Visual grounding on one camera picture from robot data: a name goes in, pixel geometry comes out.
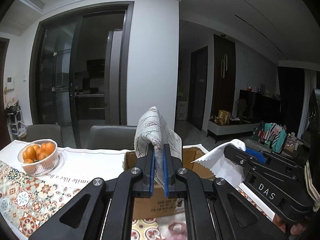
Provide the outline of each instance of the white curtain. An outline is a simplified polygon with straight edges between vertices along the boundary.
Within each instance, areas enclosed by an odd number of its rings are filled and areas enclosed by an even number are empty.
[[[309,98],[311,96],[312,90],[316,87],[316,82],[317,72],[315,70],[305,69],[303,108],[297,135],[299,139],[301,138],[301,135],[306,131],[309,125]]]

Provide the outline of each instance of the finger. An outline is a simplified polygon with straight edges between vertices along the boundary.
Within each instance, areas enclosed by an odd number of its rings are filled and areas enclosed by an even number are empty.
[[[292,235],[300,235],[304,230],[306,230],[306,226],[303,226],[302,224],[295,224],[290,229],[290,233]]]
[[[279,226],[279,228],[280,228],[280,230],[281,230],[282,232],[285,233],[285,224],[282,224],[281,226]]]
[[[279,217],[277,214],[273,217],[272,222],[277,226],[281,226],[283,224],[283,221],[281,219],[281,217]]]

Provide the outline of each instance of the floor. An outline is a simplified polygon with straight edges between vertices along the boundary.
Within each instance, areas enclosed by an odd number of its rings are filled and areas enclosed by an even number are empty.
[[[103,124],[106,124],[106,120],[78,120],[82,148],[87,148],[90,128],[94,125]]]
[[[82,148],[86,149],[89,139],[90,128],[94,125],[106,124],[105,120],[78,120],[79,133]],[[62,139],[65,147],[76,148],[72,126],[62,126]]]
[[[79,120],[78,124],[79,124],[82,148],[86,148],[88,145],[90,128],[93,125],[105,124],[105,120]],[[61,127],[61,129],[62,129],[64,146],[76,148],[72,127],[64,126],[64,127]],[[206,132],[200,131],[199,129],[197,129],[187,121],[176,120],[174,131],[181,137],[183,145],[202,144],[202,146],[206,148],[208,151],[211,151],[212,149],[214,149],[220,144],[223,144],[225,142],[232,140],[232,138],[230,138],[230,139],[218,141],[216,143],[212,137],[210,136],[207,137]],[[245,140],[247,138],[251,138],[251,136],[240,137],[239,139]]]
[[[208,151],[211,151],[220,144],[232,140],[232,138],[230,138],[216,143],[212,137],[207,137],[206,132],[200,131],[187,121],[176,120],[174,131],[181,137],[183,145],[202,144]],[[239,140],[243,141],[248,138],[251,138],[251,136],[239,137]]]

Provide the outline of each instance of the dining table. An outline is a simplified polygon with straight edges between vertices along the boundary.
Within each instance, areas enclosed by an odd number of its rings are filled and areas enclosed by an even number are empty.
[[[24,172],[18,153],[27,142],[14,140],[0,151],[0,212],[17,238],[30,235],[93,179],[117,178],[124,171],[130,150],[57,148],[58,164],[48,174],[33,177]],[[201,145],[184,146],[200,148]],[[238,192],[272,220],[274,213],[243,183]],[[131,240],[187,240],[185,213],[132,220]]]

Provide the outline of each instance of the white plastic basket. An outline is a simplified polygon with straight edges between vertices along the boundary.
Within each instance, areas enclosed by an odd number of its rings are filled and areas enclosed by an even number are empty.
[[[41,144],[48,143],[48,142],[53,143],[53,145],[55,146],[55,150],[52,154],[50,154],[50,156],[35,163],[30,163],[30,164],[23,163],[24,160],[22,158],[22,153],[27,149],[28,146],[33,146],[34,144],[41,146]],[[57,143],[51,139],[36,140],[26,145],[18,154],[18,160],[19,162],[22,163],[21,166],[24,169],[25,173],[31,176],[42,176],[52,171],[55,168],[55,166],[58,164],[58,160],[59,160],[57,147],[58,147]]]

